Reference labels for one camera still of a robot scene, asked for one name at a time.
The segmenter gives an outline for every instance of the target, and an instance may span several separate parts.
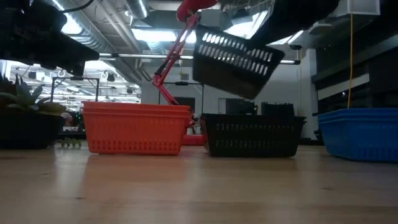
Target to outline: white wall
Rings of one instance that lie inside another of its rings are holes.
[[[148,68],[147,71],[155,71],[156,68]],[[179,68],[174,68],[168,77],[168,82],[179,81]],[[307,123],[303,127],[303,138],[315,139],[313,133],[318,129],[316,118],[312,113],[317,111],[317,94],[315,87],[311,84],[311,76],[316,74],[316,55],[314,50],[307,51],[307,56],[301,65],[279,65],[271,76],[268,84],[260,92],[254,102],[259,105],[261,113],[261,103],[292,103],[297,116],[307,118]],[[184,73],[192,74],[191,68],[183,68]],[[201,112],[201,94],[193,86],[169,85],[168,91],[173,96],[195,97],[196,115]],[[225,91],[205,86],[204,89],[204,113],[218,113],[218,103],[220,98],[239,98]],[[151,83],[142,84],[141,103],[157,104],[159,92]]]

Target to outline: basket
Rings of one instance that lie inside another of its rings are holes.
[[[178,155],[191,117],[189,106],[83,103],[92,153]]]
[[[198,26],[193,79],[243,98],[254,99],[285,56],[265,45]]]
[[[321,114],[318,122],[331,155],[398,162],[398,109],[344,109]]]
[[[205,147],[215,157],[292,157],[304,125],[302,117],[204,114]]]

